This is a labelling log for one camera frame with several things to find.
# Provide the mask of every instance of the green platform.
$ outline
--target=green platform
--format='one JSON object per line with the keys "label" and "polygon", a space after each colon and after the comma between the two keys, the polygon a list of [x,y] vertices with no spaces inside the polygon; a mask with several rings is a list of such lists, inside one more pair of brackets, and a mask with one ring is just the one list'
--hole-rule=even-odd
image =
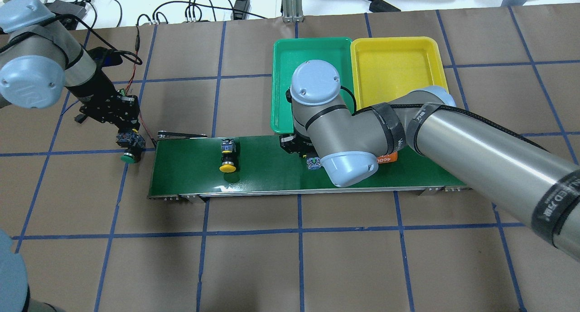
{"label": "green platform", "polygon": [[308,170],[304,159],[289,155],[278,136],[236,138],[239,169],[219,171],[222,138],[162,140],[158,142],[150,198],[306,194],[424,190],[464,186],[426,157],[406,147],[398,161],[379,165],[373,176],[348,188],[336,188],[324,169]]}

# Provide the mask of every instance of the yellow tray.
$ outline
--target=yellow tray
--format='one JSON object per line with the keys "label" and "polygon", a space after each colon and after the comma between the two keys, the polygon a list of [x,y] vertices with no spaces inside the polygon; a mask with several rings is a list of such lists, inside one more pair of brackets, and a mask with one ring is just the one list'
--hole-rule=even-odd
{"label": "yellow tray", "polygon": [[356,39],[350,56],[359,109],[430,85],[449,91],[437,42],[431,38]]}

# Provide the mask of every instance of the black power adapter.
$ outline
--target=black power adapter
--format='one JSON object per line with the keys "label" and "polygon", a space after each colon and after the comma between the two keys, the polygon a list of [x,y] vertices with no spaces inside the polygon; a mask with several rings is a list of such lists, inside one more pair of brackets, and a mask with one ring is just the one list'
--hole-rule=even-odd
{"label": "black power adapter", "polygon": [[245,12],[250,9],[250,0],[236,0],[234,9],[232,11],[232,20],[245,20],[248,16]]}
{"label": "black power adapter", "polygon": [[368,7],[368,10],[370,10],[373,13],[378,13],[378,12],[390,13],[390,12],[400,12],[401,11],[399,8],[392,6],[388,2],[385,2],[384,0],[373,0],[371,2],[370,6]]}

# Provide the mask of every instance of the light blue joint cap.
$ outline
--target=light blue joint cap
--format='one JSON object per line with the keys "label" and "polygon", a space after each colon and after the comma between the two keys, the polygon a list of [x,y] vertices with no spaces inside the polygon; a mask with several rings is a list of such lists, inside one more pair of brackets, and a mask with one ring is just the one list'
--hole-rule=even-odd
{"label": "light blue joint cap", "polygon": [[336,187],[354,185],[379,169],[377,157],[364,151],[332,153],[320,159],[320,163]]}
{"label": "light blue joint cap", "polygon": [[63,69],[43,56],[14,58],[0,70],[0,93],[13,105],[23,108],[54,105],[63,87]]}
{"label": "light blue joint cap", "polygon": [[308,60],[292,75],[292,99],[305,106],[329,103],[340,91],[340,75],[332,64],[324,60]]}
{"label": "light blue joint cap", "polygon": [[455,99],[451,96],[451,94],[447,93],[447,91],[438,86],[438,85],[431,85],[430,87],[417,89],[417,91],[425,91],[436,95],[441,101],[443,101],[444,105],[456,107]]}
{"label": "light blue joint cap", "polygon": [[20,254],[10,250],[12,239],[0,229],[0,311],[21,312],[28,293],[28,276]]}
{"label": "light blue joint cap", "polygon": [[0,7],[0,27],[10,33],[54,16],[40,0],[10,0]]}

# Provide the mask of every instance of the orange box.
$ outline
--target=orange box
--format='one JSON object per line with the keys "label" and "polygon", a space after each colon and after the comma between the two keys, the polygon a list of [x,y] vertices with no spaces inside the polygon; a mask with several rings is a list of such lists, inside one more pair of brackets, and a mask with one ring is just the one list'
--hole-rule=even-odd
{"label": "orange box", "polygon": [[397,161],[397,157],[398,157],[397,152],[395,152],[395,153],[391,153],[390,155],[383,155],[383,156],[377,157],[377,162],[379,164],[391,163],[391,162]]}

